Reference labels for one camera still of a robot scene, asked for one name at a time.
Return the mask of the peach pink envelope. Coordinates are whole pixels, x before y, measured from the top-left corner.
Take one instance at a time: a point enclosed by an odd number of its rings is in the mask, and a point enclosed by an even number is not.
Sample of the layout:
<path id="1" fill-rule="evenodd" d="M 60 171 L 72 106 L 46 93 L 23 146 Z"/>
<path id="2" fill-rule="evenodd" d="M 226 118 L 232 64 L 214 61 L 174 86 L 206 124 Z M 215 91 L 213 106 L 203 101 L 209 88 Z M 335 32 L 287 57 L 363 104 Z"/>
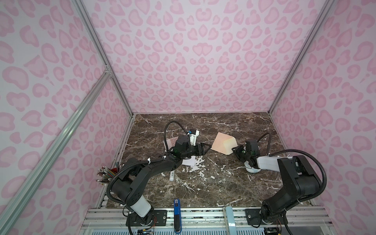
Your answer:
<path id="1" fill-rule="evenodd" d="M 211 146 L 211 150 L 219 152 L 224 155 L 230 155 L 233 153 L 233 148 L 237 146 L 238 146 L 238 143 L 235 137 L 218 132 Z"/>

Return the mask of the white letter paper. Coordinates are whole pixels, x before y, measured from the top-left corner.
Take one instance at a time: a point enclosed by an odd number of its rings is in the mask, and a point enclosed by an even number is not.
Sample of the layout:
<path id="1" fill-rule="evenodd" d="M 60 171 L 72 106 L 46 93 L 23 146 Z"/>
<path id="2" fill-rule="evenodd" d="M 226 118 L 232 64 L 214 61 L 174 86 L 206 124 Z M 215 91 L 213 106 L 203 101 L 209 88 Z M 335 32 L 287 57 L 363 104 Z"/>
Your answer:
<path id="1" fill-rule="evenodd" d="M 195 166 L 196 156 L 192 156 L 190 159 L 184 159 L 182 165 Z"/>

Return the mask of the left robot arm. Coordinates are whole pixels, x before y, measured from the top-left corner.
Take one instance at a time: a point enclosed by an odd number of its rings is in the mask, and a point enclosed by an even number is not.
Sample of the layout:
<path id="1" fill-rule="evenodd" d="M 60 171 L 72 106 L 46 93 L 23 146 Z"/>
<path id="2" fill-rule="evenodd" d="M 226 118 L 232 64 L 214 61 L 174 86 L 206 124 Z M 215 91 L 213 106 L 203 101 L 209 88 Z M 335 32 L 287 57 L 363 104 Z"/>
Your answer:
<path id="1" fill-rule="evenodd" d="M 168 147 L 166 132 L 173 123 L 179 125 L 184 134 L 178 137 L 174 146 Z M 187 130 L 175 120 L 166 124 L 163 135 L 165 146 L 163 155 L 144 161 L 130 158 L 110 180 L 106 188 L 108 199 L 124 205 L 130 214 L 135 214 L 142 221 L 142 224 L 149 224 L 154 217 L 153 207 L 143 196 L 148 181 L 160 173 L 174 171 L 184 160 L 191 159 L 193 156 L 204 156 L 212 147 L 207 143 L 197 143 L 199 131 Z"/>

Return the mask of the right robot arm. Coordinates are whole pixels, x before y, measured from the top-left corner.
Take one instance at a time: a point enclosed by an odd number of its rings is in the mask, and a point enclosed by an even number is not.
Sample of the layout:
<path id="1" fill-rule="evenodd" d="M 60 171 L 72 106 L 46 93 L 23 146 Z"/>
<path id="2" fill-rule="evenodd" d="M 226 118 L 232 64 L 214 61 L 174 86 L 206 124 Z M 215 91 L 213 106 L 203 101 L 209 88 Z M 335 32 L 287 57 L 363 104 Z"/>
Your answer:
<path id="1" fill-rule="evenodd" d="M 271 140 L 271 134 L 265 133 L 232 148 L 249 173 L 270 170 L 278 172 L 282 179 L 282 188 L 262 202 L 257 216 L 249 218 L 254 228 L 280 220 L 287 226 L 287 212 L 321 195 L 328 182 L 324 167 L 311 154 L 298 149 L 270 153 Z"/>

